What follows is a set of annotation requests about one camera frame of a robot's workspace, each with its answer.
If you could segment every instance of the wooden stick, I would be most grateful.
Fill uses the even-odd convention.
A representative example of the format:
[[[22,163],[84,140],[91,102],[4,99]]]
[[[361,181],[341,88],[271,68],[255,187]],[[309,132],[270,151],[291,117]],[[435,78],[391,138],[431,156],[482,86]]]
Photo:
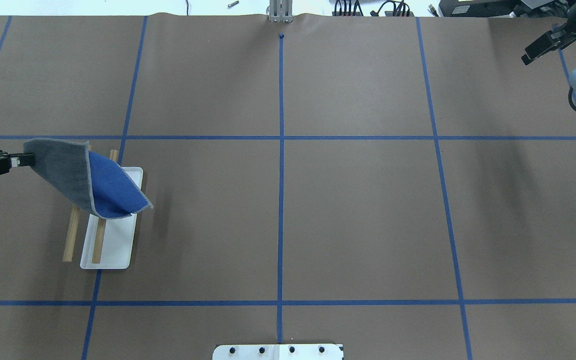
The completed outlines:
[[[68,232],[66,233],[66,246],[63,248],[62,262],[70,263],[73,261],[73,251],[75,250],[75,240],[77,239],[77,229],[80,227],[80,207],[73,203],[70,209],[70,222],[68,223]]]
[[[119,151],[110,150],[110,160],[116,163],[118,158],[119,158]],[[92,264],[99,264],[101,262],[101,250],[104,247],[105,233],[106,233],[106,219],[99,218],[98,223],[96,223],[96,235],[94,235]]]

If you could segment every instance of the towel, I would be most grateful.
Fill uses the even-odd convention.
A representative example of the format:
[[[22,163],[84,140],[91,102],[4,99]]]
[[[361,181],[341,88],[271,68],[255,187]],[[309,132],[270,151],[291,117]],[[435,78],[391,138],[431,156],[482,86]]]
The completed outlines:
[[[34,154],[35,173],[82,210],[121,219],[153,204],[116,162],[89,151],[89,143],[36,138],[23,144]]]

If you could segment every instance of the white tray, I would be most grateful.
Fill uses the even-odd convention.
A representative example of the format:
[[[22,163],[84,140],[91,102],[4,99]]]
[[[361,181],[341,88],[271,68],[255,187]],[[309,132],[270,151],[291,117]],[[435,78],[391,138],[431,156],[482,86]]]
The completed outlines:
[[[140,167],[123,167],[126,174],[142,188],[144,170]],[[131,254],[133,253],[133,240],[135,239],[135,227],[137,226],[137,215],[131,214],[126,218],[109,219],[105,223],[105,235],[103,236],[103,248],[101,251],[101,262],[92,263],[92,253],[95,247],[95,235],[97,233],[97,223],[99,218],[90,215],[84,240],[84,249],[81,254],[79,266],[82,269],[126,269],[130,265]]]

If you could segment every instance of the white label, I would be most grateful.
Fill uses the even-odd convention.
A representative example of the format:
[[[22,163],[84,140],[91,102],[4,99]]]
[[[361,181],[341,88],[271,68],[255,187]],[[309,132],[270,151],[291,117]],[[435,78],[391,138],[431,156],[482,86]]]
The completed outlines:
[[[468,9],[470,8],[471,8],[470,5],[455,6],[455,8],[452,10],[452,14],[453,15],[466,14],[468,12]]]

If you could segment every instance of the gray cloth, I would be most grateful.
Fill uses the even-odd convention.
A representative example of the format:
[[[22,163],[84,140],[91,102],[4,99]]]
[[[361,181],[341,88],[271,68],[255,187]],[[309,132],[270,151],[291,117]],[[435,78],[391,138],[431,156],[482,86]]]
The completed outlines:
[[[99,216],[94,206],[89,143],[37,138],[23,144],[34,154],[32,170],[85,212]]]

